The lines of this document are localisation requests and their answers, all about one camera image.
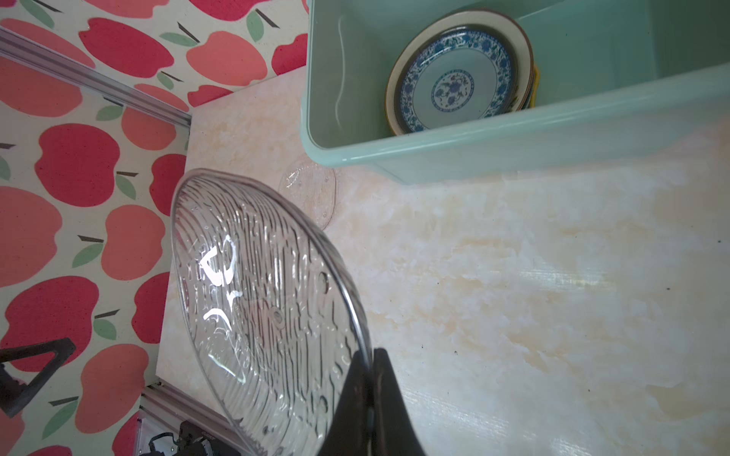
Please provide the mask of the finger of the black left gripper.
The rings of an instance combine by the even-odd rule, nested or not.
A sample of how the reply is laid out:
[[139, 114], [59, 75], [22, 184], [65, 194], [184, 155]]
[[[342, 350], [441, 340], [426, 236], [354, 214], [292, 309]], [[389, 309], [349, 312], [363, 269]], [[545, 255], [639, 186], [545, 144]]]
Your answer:
[[[1, 350], [1, 410], [7, 418], [17, 416], [37, 393], [48, 383], [57, 372], [75, 353], [76, 346], [68, 338], [49, 342]], [[13, 361], [51, 354], [51, 359], [42, 366], [28, 384], [21, 384], [5, 369], [5, 365]]]

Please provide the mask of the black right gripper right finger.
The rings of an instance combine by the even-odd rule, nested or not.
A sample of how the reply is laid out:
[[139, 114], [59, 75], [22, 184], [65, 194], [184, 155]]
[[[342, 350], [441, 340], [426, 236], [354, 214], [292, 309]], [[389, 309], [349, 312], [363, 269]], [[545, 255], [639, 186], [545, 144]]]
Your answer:
[[380, 456], [425, 456], [411, 423], [397, 377], [385, 349], [374, 351], [372, 450]]

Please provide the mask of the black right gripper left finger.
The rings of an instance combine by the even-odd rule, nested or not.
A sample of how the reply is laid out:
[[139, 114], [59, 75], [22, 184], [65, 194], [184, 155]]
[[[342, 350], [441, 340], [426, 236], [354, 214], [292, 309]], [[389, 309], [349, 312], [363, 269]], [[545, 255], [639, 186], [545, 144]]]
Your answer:
[[354, 354], [340, 395], [332, 426], [319, 455], [368, 455], [370, 431], [369, 369], [360, 351]]

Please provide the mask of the clear grey glass plate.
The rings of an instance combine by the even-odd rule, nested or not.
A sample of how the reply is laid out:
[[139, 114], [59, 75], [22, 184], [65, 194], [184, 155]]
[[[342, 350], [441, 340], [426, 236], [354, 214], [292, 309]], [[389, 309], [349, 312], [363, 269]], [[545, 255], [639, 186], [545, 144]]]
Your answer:
[[351, 364], [372, 360], [340, 253], [276, 190], [219, 171], [182, 177], [171, 220], [182, 314], [225, 416], [260, 454], [317, 453]]

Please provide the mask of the yellow polka dot plate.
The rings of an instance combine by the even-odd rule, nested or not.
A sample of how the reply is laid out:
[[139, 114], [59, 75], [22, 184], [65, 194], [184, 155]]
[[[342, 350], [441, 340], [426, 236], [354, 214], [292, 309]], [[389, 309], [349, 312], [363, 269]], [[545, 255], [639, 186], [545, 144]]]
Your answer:
[[541, 81], [541, 73], [538, 66], [536, 65], [534, 65], [532, 68], [532, 76], [532, 88], [530, 89], [530, 99], [528, 99], [528, 102], [526, 103], [527, 108], [536, 107], [537, 93]]

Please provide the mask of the cream plate with plant drawing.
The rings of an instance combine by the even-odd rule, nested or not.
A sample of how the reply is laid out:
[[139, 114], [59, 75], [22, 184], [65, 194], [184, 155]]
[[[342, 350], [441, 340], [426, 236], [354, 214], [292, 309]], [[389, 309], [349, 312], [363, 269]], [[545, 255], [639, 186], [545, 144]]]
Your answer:
[[520, 25], [490, 9], [461, 9], [424, 28], [398, 57], [387, 122], [406, 135], [515, 112], [530, 104], [535, 78]]

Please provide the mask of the small blue floral plate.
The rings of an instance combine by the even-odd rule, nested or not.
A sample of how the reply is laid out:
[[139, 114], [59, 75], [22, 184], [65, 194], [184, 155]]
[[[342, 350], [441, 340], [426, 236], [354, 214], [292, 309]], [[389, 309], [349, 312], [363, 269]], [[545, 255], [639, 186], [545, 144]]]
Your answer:
[[427, 41], [395, 83], [402, 134], [486, 119], [507, 111], [518, 84], [513, 45], [493, 28], [451, 28]]

